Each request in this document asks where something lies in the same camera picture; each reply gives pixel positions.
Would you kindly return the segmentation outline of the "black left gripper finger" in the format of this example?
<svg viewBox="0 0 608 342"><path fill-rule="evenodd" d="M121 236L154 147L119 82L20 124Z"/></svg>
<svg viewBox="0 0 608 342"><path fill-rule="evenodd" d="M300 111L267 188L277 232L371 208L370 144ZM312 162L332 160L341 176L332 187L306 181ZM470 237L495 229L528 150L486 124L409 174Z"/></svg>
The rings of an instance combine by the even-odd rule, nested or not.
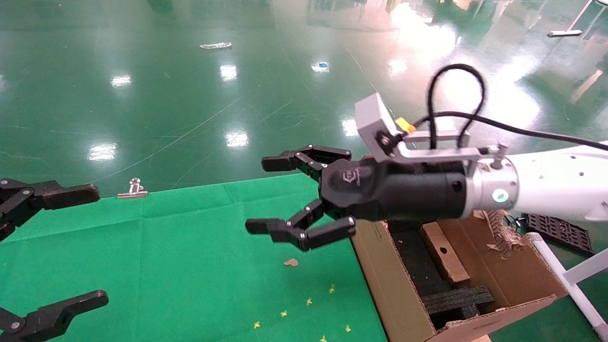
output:
<svg viewBox="0 0 608 342"><path fill-rule="evenodd" d="M0 180L0 240L8 238L41 210L56 210L100 200L93 184L65 188L56 181L24 183Z"/></svg>
<svg viewBox="0 0 608 342"><path fill-rule="evenodd" d="M38 308L21 317L0 309L2 342L45 342L67 332L74 317L108 305L105 291L92 291L80 296Z"/></svg>

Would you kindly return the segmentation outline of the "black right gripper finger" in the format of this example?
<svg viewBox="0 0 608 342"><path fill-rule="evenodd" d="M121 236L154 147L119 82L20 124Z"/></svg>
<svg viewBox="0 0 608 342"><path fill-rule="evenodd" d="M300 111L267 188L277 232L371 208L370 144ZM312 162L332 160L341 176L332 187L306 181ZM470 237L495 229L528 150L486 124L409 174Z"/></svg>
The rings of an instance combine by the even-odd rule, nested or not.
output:
<svg viewBox="0 0 608 342"><path fill-rule="evenodd" d="M290 219L249 218L245 227L252 235L269 235L274 243L291 243L308 251L351 238L356 234L356 219L335 216L322 200L315 199Z"/></svg>
<svg viewBox="0 0 608 342"><path fill-rule="evenodd" d="M261 167L266 172L299 170L318 182L328 165L338 160L351 159L350 150L309 144L298 150L286 150L278 156L263 157Z"/></svg>

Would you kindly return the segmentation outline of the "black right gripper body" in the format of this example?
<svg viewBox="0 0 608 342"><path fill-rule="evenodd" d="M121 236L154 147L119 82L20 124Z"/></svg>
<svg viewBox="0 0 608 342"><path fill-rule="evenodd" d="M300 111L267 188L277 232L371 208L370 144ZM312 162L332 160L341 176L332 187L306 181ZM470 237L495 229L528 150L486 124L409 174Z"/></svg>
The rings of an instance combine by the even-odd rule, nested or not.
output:
<svg viewBox="0 0 608 342"><path fill-rule="evenodd" d="M454 219L464 214L466 177L461 162L398 164L337 160L319 178L319 197L334 219L367 221Z"/></svg>

